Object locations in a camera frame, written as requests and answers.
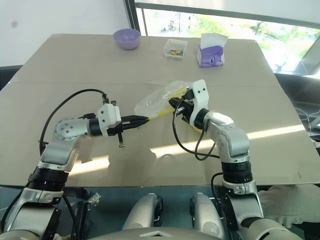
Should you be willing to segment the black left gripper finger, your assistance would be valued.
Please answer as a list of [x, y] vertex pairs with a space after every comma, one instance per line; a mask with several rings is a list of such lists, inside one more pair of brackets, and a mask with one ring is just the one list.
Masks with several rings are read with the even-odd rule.
[[124, 121], [122, 123], [122, 127], [124, 130], [138, 128], [146, 123], [148, 123], [149, 119], [138, 119], [138, 120], [131, 120], [131, 121]]
[[146, 123], [148, 121], [148, 117], [141, 115], [128, 115], [122, 116], [121, 121], [123, 123]]

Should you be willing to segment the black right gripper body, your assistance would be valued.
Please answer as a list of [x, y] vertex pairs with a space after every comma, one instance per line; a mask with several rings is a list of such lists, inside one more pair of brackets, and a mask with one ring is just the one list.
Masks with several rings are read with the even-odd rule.
[[192, 89], [187, 90], [185, 95], [181, 97], [182, 102], [180, 103], [180, 106], [184, 107], [182, 110], [182, 120], [186, 123], [190, 123], [191, 115], [194, 111], [194, 92]]

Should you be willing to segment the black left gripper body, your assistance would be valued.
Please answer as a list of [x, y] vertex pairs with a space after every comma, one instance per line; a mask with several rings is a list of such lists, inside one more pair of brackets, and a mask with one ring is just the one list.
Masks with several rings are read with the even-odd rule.
[[109, 137], [111, 137], [111, 136], [115, 136], [115, 135], [118, 135], [118, 134], [122, 134], [123, 131], [124, 131], [123, 124], [119, 123], [118, 125], [116, 125], [114, 127], [109, 127], [107, 129], [107, 135]]

